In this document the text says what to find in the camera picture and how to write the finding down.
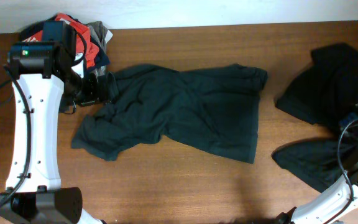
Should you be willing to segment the dark teal t-shirt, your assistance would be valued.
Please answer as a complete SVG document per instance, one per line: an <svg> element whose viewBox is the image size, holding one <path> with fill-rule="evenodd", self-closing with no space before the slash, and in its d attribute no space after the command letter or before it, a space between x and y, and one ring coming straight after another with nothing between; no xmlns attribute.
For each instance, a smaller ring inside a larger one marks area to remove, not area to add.
<svg viewBox="0 0 358 224"><path fill-rule="evenodd" d="M162 136L253 163L259 130L260 68L233 64L179 72L136 65L107 75L109 103L85 116L71 146L105 161Z"/></svg>

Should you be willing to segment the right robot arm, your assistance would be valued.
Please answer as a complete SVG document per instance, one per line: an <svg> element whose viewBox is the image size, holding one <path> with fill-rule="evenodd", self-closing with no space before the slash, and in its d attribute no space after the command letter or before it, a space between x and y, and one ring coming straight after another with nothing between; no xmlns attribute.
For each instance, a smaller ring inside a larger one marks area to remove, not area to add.
<svg viewBox="0 0 358 224"><path fill-rule="evenodd" d="M340 123L338 139L310 139L278 148L272 159L319 192L281 213L275 223L338 223L358 208L358 115Z"/></svg>

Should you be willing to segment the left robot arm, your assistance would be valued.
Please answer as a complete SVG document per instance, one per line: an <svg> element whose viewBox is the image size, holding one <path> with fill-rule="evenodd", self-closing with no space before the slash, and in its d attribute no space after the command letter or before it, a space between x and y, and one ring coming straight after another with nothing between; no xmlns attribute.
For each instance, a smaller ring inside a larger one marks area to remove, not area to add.
<svg viewBox="0 0 358 224"><path fill-rule="evenodd" d="M76 55L82 35L63 21L43 24L39 42L18 42L4 66L16 105L14 152L0 217L11 223L97 223L78 187L63 188L57 162L60 105L109 99L106 76L88 75Z"/></svg>

